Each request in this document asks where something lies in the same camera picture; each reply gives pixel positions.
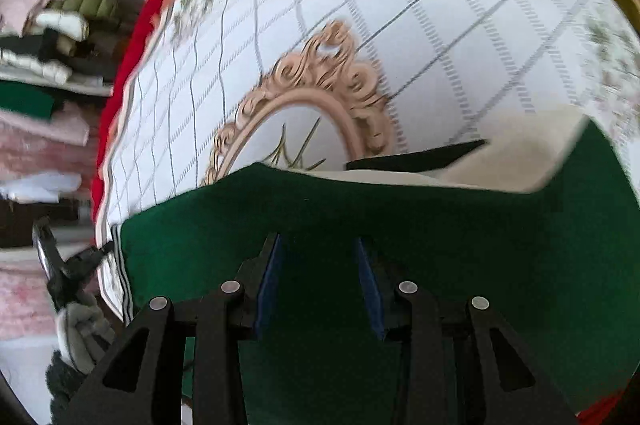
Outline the gloved left hand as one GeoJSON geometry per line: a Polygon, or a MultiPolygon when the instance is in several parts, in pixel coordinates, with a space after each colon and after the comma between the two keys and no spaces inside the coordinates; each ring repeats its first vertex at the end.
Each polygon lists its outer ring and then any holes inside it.
{"type": "Polygon", "coordinates": [[[55,325],[62,360],[82,375],[91,373],[116,337],[96,297],[84,291],[56,313],[55,325]]]}

